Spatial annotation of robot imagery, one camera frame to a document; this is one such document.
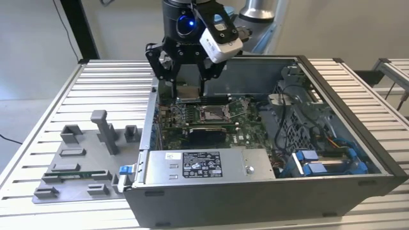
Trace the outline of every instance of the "black cable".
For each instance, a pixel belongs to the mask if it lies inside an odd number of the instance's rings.
[[[396,111],[399,111],[402,105],[403,105],[403,101],[400,101],[400,102],[398,103],[398,106],[396,106],[396,109],[395,109]]]
[[[10,142],[13,142],[13,143],[17,143],[17,144],[22,145],[21,142],[18,142],[18,141],[15,141],[15,140],[11,140],[11,139],[7,139],[7,138],[6,138],[5,136],[2,136],[1,134],[0,134],[0,138],[2,138],[3,140],[10,141]]]
[[[386,93],[386,96],[385,96],[385,100],[386,100],[387,97],[389,97],[389,94],[390,94],[390,92],[391,92],[391,89],[393,89],[393,87],[394,87],[394,84],[395,84],[395,82],[391,84],[391,87],[390,87],[390,89],[389,89],[389,91],[387,91],[387,93]]]
[[[75,53],[74,47],[71,46],[71,42],[70,42],[70,38],[69,38],[69,32],[67,32],[67,29],[66,29],[66,27],[65,27],[65,24],[63,24],[63,21],[62,21],[61,15],[59,15],[59,11],[58,11],[58,8],[57,8],[55,0],[51,0],[51,2],[53,2],[53,6],[54,6],[54,8],[55,8],[57,14],[58,14],[58,18],[59,18],[61,24],[62,24],[63,29],[65,29],[65,32],[66,32],[66,37],[67,37],[67,42],[69,42],[69,45],[70,45],[70,49],[71,49],[71,52],[73,52],[73,53],[74,53],[74,55],[75,55],[77,62],[78,62],[78,56],[77,56],[77,53]]]
[[[282,148],[282,147],[278,145],[278,135],[279,135],[279,132],[281,132],[281,129],[282,129],[282,126],[283,126],[285,113],[286,113],[286,105],[285,105],[285,99],[283,99],[282,93],[281,93],[281,98],[282,98],[282,113],[281,113],[281,120],[279,120],[279,124],[278,124],[278,130],[277,130],[275,136],[274,136],[274,144],[275,144],[277,148],[278,148],[283,153],[286,153],[285,147]]]
[[[99,0],[99,3],[103,7],[109,6],[110,3],[113,3],[114,0],[109,0],[107,2],[103,2],[103,0]]]

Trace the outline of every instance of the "green circuit board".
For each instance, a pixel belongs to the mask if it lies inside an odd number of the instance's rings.
[[[249,98],[233,98],[226,105],[170,104],[161,106],[159,111],[163,150],[273,149],[255,103]],[[197,128],[225,130],[225,141],[191,144],[189,132]]]

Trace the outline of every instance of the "aluminum table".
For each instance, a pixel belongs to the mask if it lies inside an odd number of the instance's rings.
[[[345,63],[310,59],[375,139],[409,173],[409,123]],[[91,60],[78,65],[0,175],[0,228],[141,229],[123,199],[34,205],[31,193],[59,145],[63,125],[95,129],[94,109],[115,128],[142,127],[151,70],[145,61]],[[382,230],[409,228],[409,181],[366,199],[338,218],[186,228],[187,230]]]

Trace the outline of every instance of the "gray floor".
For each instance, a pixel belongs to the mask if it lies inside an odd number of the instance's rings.
[[[0,101],[0,134],[22,142],[51,99]],[[0,172],[19,145],[0,138]]]

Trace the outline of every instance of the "power supply label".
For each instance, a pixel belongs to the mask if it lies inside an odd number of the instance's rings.
[[[183,152],[183,177],[222,177],[219,152]]]

